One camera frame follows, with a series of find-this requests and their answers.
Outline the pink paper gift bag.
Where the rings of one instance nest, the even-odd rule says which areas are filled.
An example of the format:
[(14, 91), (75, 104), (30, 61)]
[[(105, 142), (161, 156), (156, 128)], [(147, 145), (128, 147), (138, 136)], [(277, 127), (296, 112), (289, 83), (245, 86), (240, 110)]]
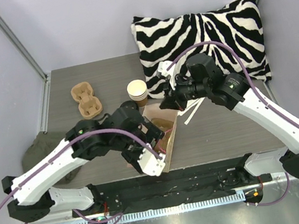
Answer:
[(129, 147), (122, 156), (139, 173), (159, 176), (169, 171), (177, 114), (160, 109), (159, 104), (149, 105), (144, 112), (132, 107), (119, 108), (121, 129), (135, 136), (129, 138)]

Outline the black plastic cup lid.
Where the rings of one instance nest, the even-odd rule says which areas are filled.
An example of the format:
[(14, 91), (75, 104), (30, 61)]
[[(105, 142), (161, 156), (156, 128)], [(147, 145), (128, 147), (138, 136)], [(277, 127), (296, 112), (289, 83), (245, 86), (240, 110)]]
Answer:
[(120, 107), (123, 107), (123, 108), (130, 108), (130, 109), (134, 109), (134, 110), (139, 110), (139, 106), (138, 104), (135, 102), (135, 101), (124, 101)]

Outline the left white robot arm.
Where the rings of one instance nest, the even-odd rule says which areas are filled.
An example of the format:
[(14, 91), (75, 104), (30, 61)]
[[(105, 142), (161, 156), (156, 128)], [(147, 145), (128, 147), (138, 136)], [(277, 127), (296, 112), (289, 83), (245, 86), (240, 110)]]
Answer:
[(120, 107), (101, 119), (78, 122), (37, 165), (22, 176), (2, 180), (4, 192), (13, 197), (7, 204), (9, 216), (33, 223), (65, 210), (75, 209), (85, 215), (100, 213), (106, 200), (94, 185), (59, 189), (55, 184), (110, 151), (120, 152), (138, 173), (157, 177), (165, 167), (165, 155), (154, 147), (163, 137), (161, 129), (132, 107)]

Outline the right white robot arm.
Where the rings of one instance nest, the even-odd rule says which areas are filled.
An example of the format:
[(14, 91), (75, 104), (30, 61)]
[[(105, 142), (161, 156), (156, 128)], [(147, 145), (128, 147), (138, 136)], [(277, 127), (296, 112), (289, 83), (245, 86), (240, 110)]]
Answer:
[(262, 174), (286, 172), (299, 179), (299, 119), (277, 106), (239, 73), (225, 75), (214, 60), (198, 53), (187, 59), (189, 76), (180, 75), (171, 61), (160, 62), (157, 76), (165, 79), (161, 109), (183, 111), (187, 102), (208, 98), (212, 103), (258, 123), (285, 145), (246, 157), (238, 180), (249, 185)]

